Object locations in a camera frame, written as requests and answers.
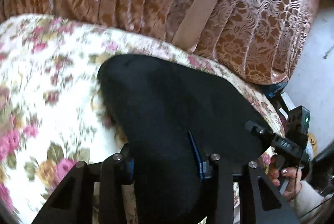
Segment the person's right hand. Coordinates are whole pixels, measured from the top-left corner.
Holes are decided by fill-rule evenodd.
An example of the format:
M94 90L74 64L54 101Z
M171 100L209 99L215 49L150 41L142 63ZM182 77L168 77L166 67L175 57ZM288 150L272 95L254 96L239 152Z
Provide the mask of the person's right hand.
M282 195L287 201L291 201L301 190L301 169L297 169L296 167L286 167L279 171L276 167L276 158L277 155L271 157L267 175L276 187L280 185L280 177L289 179L285 192Z

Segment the white sleeve forearm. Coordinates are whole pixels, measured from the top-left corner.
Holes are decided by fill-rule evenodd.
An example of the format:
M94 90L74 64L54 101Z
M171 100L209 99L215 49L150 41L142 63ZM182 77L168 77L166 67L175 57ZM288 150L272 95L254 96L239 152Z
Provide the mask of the white sleeve forearm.
M301 223L314 223L323 211L329 210L332 196L321 196L308 182L301 181L301 190L296 198L289 201L289 205Z

